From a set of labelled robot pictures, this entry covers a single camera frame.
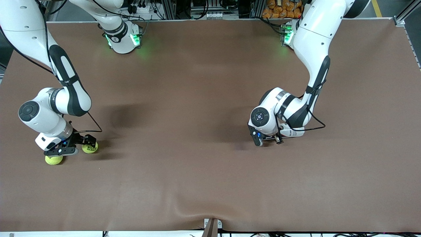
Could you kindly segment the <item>white connector strip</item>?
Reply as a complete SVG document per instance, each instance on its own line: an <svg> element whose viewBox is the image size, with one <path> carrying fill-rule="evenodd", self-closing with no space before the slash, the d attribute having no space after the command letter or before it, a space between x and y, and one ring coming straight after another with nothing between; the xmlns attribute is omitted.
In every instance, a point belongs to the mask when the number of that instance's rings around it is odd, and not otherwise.
<svg viewBox="0 0 421 237"><path fill-rule="evenodd" d="M207 20L231 20L238 18L236 12L208 12L206 14Z"/></svg>

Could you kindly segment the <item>silver aluminium frame profile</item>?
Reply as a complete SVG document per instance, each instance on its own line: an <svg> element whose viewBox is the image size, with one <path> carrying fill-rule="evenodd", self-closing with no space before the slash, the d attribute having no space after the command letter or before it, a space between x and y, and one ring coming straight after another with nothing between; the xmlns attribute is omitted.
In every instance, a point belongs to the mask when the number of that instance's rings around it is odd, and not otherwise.
<svg viewBox="0 0 421 237"><path fill-rule="evenodd" d="M421 7L421 0L410 0L398 15L394 15L393 20L395 25L397 27L403 27L405 25L405 19L419 7Z"/></svg>
<svg viewBox="0 0 421 237"><path fill-rule="evenodd" d="M177 0L161 0L166 20L176 19Z"/></svg>

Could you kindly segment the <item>white power strip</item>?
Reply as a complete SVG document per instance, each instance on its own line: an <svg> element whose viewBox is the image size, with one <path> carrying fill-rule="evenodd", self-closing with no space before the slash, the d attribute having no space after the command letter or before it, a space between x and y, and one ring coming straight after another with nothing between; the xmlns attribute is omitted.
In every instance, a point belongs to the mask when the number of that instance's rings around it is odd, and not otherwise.
<svg viewBox="0 0 421 237"><path fill-rule="evenodd" d="M146 0L126 0L127 10L129 14L136 13L157 13L157 7L153 6L152 3L146 2Z"/></svg>

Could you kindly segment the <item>brown table mat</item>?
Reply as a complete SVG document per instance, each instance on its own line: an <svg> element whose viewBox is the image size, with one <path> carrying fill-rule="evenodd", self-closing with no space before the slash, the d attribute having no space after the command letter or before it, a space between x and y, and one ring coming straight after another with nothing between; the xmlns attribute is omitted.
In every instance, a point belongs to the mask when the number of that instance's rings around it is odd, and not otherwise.
<svg viewBox="0 0 421 237"><path fill-rule="evenodd" d="M58 87L17 53L0 84L0 231L421 232L421 71L392 20L344 20L314 114L256 147L263 94L308 72L265 23L152 22L116 54L95 23L50 23L93 100L99 150L46 164L18 109Z"/></svg>

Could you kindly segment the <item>orange snack packets pile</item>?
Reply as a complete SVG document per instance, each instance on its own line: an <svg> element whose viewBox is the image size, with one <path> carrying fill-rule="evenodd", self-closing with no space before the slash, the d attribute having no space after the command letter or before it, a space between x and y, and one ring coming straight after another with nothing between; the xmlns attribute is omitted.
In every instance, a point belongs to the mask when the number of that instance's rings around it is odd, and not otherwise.
<svg viewBox="0 0 421 237"><path fill-rule="evenodd" d="M265 0L262 18L301 18L304 6L301 0Z"/></svg>

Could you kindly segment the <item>brown wooden post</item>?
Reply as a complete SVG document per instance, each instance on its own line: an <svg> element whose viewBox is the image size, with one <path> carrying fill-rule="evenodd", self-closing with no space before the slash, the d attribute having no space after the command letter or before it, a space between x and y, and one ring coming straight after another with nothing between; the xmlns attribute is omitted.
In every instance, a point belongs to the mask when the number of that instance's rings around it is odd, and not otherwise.
<svg viewBox="0 0 421 237"><path fill-rule="evenodd" d="M218 219L205 219L205 229L201 237L218 237Z"/></svg>

